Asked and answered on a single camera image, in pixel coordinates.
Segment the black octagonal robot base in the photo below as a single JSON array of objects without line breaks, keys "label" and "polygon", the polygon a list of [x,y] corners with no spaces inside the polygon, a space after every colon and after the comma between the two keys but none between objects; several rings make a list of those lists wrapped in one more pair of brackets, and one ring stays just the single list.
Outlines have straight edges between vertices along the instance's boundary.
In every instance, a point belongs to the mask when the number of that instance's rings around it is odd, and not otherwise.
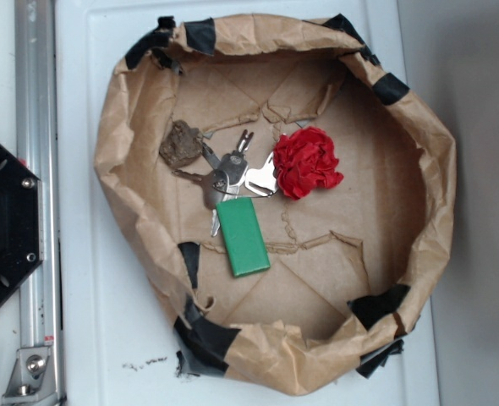
[{"label": "black octagonal robot base", "polygon": [[0,307],[42,263],[40,186],[0,144]]}]

